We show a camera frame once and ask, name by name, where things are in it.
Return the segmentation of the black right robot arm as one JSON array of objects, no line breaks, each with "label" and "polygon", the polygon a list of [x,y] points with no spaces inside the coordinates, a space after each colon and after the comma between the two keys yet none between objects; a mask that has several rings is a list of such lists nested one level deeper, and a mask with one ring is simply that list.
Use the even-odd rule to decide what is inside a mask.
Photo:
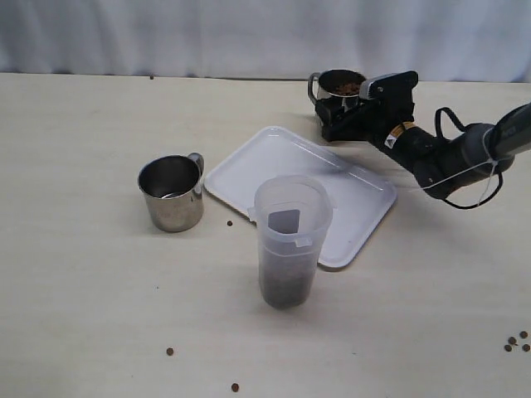
[{"label": "black right robot arm", "polygon": [[307,95],[328,142],[366,141],[410,172],[430,197],[447,201],[458,189],[492,176],[504,182],[517,154],[530,149],[530,106],[497,124],[464,125],[448,107],[434,115],[435,133],[414,123],[414,70],[372,79],[354,71],[315,72]]}]

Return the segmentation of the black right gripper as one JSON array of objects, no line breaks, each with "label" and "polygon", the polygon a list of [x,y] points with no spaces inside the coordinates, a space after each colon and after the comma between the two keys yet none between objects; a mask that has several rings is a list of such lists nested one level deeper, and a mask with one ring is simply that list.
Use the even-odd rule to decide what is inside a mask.
[{"label": "black right gripper", "polygon": [[349,110],[344,109],[341,97],[318,99],[314,111],[321,123],[322,137],[327,142],[368,141],[379,129],[412,122],[412,92],[417,84],[416,71],[399,72],[388,92],[373,100],[358,97],[357,104]]}]

